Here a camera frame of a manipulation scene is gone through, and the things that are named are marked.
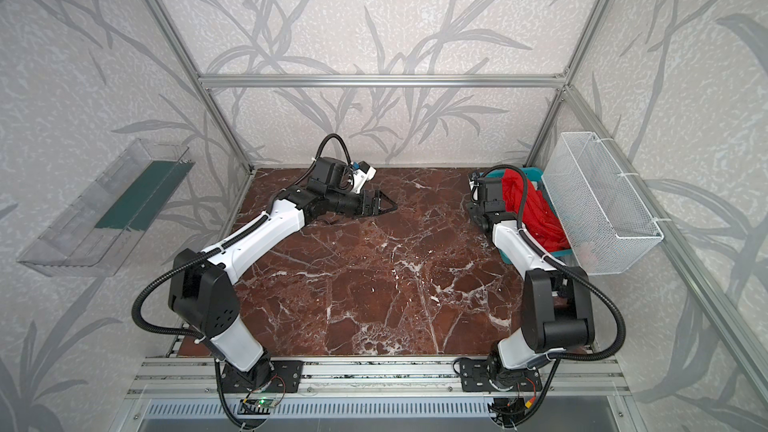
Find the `red t shirt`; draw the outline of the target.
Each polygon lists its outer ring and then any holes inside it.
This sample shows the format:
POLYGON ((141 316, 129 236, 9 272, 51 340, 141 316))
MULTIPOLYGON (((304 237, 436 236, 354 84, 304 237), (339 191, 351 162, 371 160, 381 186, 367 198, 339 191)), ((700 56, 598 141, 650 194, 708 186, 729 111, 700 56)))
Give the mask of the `red t shirt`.
MULTIPOLYGON (((562 225, 543 193, 526 179, 528 192, 523 207, 523 223, 531 236, 550 253, 570 249, 562 225)), ((523 195, 523 178, 507 169, 502 176, 502 196, 506 211, 517 214, 523 195)))

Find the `teal plastic laundry basket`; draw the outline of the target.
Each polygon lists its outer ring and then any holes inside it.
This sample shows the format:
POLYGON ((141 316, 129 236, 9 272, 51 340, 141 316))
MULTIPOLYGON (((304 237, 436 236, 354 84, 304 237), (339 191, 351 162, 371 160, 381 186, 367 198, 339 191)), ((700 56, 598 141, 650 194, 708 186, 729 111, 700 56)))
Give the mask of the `teal plastic laundry basket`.
MULTIPOLYGON (((545 189, 542 180, 543 171, 536 167, 524 167, 523 172, 529 181, 524 223, 527 226, 533 226, 534 238, 554 257, 562 258, 571 255, 570 243, 545 189)), ((510 196, 514 199, 513 211, 516 212, 522 194, 522 180, 519 175, 510 170, 495 170, 488 176, 503 179, 504 197, 510 196)))

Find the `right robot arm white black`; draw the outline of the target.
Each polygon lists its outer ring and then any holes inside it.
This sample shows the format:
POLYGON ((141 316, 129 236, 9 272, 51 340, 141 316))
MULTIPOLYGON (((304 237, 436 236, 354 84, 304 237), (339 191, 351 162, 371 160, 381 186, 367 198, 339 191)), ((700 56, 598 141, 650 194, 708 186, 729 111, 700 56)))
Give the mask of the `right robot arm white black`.
POLYGON ((469 176, 467 210, 524 281, 520 329, 492 352, 499 369, 533 368, 590 344, 594 339, 591 293, 554 265, 555 258, 530 235, 519 214, 507 208, 501 177, 469 176))

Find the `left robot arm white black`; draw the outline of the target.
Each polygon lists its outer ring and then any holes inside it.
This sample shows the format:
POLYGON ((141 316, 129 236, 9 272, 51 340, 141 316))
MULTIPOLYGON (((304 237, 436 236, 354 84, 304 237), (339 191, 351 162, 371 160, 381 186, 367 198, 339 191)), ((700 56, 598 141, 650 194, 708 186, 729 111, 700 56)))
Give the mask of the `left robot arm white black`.
POLYGON ((242 373, 265 368, 268 352, 241 318, 235 285, 268 251, 326 214, 365 218, 396 211, 384 192, 365 187, 375 174, 365 162, 316 160, 304 182, 277 192, 257 218, 199 253, 177 256, 181 271, 170 279, 169 308, 230 367, 242 373))

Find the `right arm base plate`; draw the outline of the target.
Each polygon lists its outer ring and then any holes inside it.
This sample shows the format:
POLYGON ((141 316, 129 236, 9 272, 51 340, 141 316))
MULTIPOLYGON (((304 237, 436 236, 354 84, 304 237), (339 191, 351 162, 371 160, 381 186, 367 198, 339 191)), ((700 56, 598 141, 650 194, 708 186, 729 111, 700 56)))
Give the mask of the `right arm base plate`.
POLYGON ((537 394, 542 389, 541 376, 537 369, 506 368, 496 357, 461 357, 454 361, 454 366, 463 392, 537 394))

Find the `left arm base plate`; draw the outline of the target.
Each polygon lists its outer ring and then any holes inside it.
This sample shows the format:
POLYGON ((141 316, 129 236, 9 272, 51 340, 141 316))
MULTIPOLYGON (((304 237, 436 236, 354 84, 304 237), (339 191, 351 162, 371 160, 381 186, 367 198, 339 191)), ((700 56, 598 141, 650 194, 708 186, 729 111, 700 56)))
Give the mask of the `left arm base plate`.
POLYGON ((252 369, 243 372, 224 363, 221 371, 223 392, 296 393, 304 363, 300 360, 260 360, 252 369))

